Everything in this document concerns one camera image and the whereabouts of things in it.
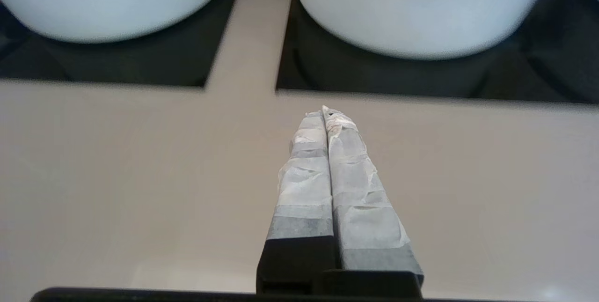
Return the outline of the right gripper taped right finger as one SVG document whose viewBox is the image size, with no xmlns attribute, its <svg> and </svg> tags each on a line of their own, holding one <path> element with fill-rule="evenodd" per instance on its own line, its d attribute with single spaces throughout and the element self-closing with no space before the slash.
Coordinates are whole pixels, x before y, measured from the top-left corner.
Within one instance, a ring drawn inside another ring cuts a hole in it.
<svg viewBox="0 0 599 302">
<path fill-rule="evenodd" d="M 342 269 L 409 272 L 421 288 L 424 271 L 357 125 L 338 110 L 323 106 L 321 111 L 328 137 L 332 210 Z"/>
</svg>

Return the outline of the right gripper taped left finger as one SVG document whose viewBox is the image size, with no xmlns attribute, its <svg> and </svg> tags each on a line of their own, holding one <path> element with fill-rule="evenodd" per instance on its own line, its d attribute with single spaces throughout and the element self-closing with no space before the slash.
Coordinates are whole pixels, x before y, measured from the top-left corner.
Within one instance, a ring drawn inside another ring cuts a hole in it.
<svg viewBox="0 0 599 302">
<path fill-rule="evenodd" d="M 302 119 L 278 174 L 278 201 L 256 270 L 258 294 L 309 295 L 337 267 L 331 175 L 321 111 Z"/>
</svg>

